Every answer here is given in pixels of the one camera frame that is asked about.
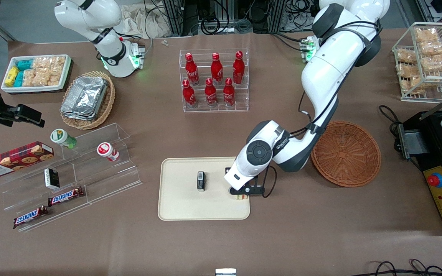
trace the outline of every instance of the table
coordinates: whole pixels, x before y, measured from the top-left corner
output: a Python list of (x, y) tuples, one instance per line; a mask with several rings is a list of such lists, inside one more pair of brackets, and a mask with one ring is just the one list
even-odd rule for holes
[[(268, 199), (254, 197), (246, 220), (163, 222), (158, 218), (161, 162), (174, 157), (236, 156), (251, 129), (273, 119), (292, 131), (306, 124), (297, 107), (302, 86), (300, 55), (270, 35), (202, 36), (155, 40), (144, 70), (113, 79), (117, 98), (104, 125), (117, 122), (130, 134), (130, 154), (143, 184), (22, 234), (2, 211), (0, 275), (211, 275), (233, 267), (239, 275), (339, 275), (373, 271), (389, 260), (410, 269), (408, 259), (442, 267), (442, 221), (422, 174), (393, 150), (390, 122), (378, 105), (406, 120), (433, 105), (399, 101), (392, 45), (405, 30), (384, 30), (382, 50), (354, 68), (339, 93), (333, 120), (363, 126), (376, 139), (383, 162), (377, 178), (358, 188), (340, 188), (309, 162), (283, 173)], [(305, 37), (307, 34), (294, 36)], [(249, 47), (249, 112), (184, 114), (178, 79), (180, 49)], [(71, 77), (102, 70), (91, 43), (10, 42), (10, 56), (68, 54)], [(0, 126), (0, 152), (31, 141), (49, 141), (63, 127), (62, 94), (4, 95), (42, 112), (43, 130), (18, 123)], [(305, 110), (312, 110), (309, 101)]]

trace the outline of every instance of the red bottle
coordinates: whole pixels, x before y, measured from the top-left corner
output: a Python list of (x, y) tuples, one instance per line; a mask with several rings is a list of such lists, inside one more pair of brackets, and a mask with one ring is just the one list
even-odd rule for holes
[(245, 63), (243, 62), (243, 52), (238, 51), (235, 54), (235, 62), (233, 63), (233, 81), (236, 84), (241, 84), (243, 81), (244, 73)]
[(223, 65), (219, 61), (219, 54), (213, 53), (213, 63), (211, 63), (211, 75), (214, 85), (223, 84)]
[(210, 108), (215, 108), (218, 105), (218, 98), (216, 97), (216, 88), (213, 86), (213, 80), (210, 77), (206, 79), (204, 93), (206, 93), (207, 105)]
[(184, 86), (183, 94), (187, 108), (196, 108), (197, 101), (195, 100), (195, 93), (193, 92), (193, 88), (189, 84), (189, 80), (184, 80), (182, 82)]
[(185, 54), (185, 60), (187, 61), (185, 65), (185, 70), (187, 72), (187, 77), (192, 85), (199, 84), (199, 71), (197, 70), (197, 64), (193, 61), (191, 53)]
[(235, 88), (233, 87), (233, 81), (227, 77), (225, 86), (223, 89), (224, 103), (226, 107), (230, 108), (235, 105)]

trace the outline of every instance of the red button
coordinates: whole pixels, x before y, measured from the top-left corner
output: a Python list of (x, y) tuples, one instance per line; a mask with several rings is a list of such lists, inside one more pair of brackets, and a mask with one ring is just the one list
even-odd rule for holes
[(429, 175), (427, 178), (427, 183), (431, 186), (437, 187), (440, 183), (439, 177), (435, 175)]

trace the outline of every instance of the emergency stop button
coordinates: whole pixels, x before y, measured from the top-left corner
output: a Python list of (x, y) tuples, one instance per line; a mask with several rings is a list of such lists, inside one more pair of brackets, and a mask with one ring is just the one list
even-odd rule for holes
[(442, 175), (437, 172), (429, 175), (427, 183), (433, 187), (442, 187)]

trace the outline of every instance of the wicker basket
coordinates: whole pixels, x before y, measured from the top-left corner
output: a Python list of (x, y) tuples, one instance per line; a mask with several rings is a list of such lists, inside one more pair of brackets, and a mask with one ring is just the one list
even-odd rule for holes
[(345, 121), (333, 121), (315, 145), (312, 161), (332, 183), (359, 187), (379, 173), (381, 153), (373, 136), (362, 127)]
[[(109, 116), (110, 111), (112, 111), (112, 106), (114, 105), (115, 87), (114, 87), (114, 84), (112, 83), (112, 80), (110, 79), (110, 77), (107, 74), (102, 73), (102, 72), (92, 71), (92, 72), (82, 74), (81, 77), (101, 77), (104, 80), (107, 80), (107, 82), (108, 82), (107, 91), (106, 91), (106, 94), (103, 98), (102, 106), (100, 107), (100, 111), (98, 112), (98, 117), (95, 120), (85, 121), (85, 120), (71, 119), (71, 118), (65, 117), (63, 115), (63, 113), (61, 113), (61, 118), (63, 118), (63, 121), (68, 126), (75, 127), (77, 129), (81, 129), (81, 130), (88, 130), (88, 129), (96, 128), (99, 125), (103, 124), (103, 122), (105, 122), (105, 120)], [(66, 94), (64, 95), (64, 98), (63, 98), (63, 103), (69, 94), (69, 90), (71, 89), (72, 85), (74, 84), (74, 82), (76, 80), (77, 80), (77, 78), (75, 80), (73, 80), (73, 82), (71, 84), (69, 84), (68, 89), (66, 90)]]

